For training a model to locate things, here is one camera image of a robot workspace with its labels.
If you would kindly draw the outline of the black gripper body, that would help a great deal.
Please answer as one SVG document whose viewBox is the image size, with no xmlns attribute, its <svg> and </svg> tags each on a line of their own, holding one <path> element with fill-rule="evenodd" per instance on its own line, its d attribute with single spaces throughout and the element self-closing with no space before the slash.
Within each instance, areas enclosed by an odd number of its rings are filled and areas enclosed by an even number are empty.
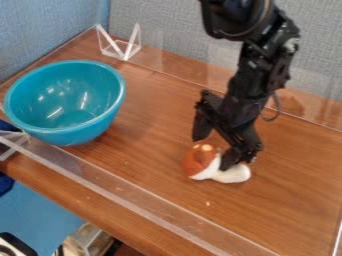
<svg viewBox="0 0 342 256">
<path fill-rule="evenodd" d="M 212 120 L 213 129 L 230 144 L 230 148 L 237 148 L 246 155 L 245 161 L 250 163 L 257 153 L 264 150 L 254 127 L 260 115 L 260 102 L 240 99 L 230 94 L 220 97 L 209 90 L 204 90 L 201 100 L 196 104 L 196 115 L 198 113 Z"/>
</svg>

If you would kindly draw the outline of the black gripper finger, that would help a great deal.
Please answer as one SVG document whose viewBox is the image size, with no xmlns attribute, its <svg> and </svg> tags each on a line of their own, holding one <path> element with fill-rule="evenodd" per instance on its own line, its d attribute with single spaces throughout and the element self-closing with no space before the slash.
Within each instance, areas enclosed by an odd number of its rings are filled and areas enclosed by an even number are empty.
<svg viewBox="0 0 342 256">
<path fill-rule="evenodd" d="M 193 125 L 193 140 L 200 141 L 209 137 L 213 130 L 212 120 L 202 114 L 198 113 L 194 119 Z"/>
<path fill-rule="evenodd" d="M 234 165 L 246 160 L 246 155 L 237 149 L 230 148 L 225 151 L 221 157 L 221 166 L 222 171 L 228 171 Z"/>
</svg>

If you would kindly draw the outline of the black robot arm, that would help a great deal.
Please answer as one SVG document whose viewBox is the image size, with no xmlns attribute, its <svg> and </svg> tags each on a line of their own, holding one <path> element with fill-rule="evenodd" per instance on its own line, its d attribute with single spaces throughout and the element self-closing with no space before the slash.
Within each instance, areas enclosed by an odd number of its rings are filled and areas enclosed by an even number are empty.
<svg viewBox="0 0 342 256">
<path fill-rule="evenodd" d="M 196 104 L 193 139 L 218 132 L 230 148 L 221 169 L 252 162 L 264 144 L 254 123 L 266 103 L 290 80 L 290 65 L 300 50 L 300 28 L 274 0 L 200 0 L 206 33 L 242 43 L 238 69 L 224 96 L 205 90 Z"/>
</svg>

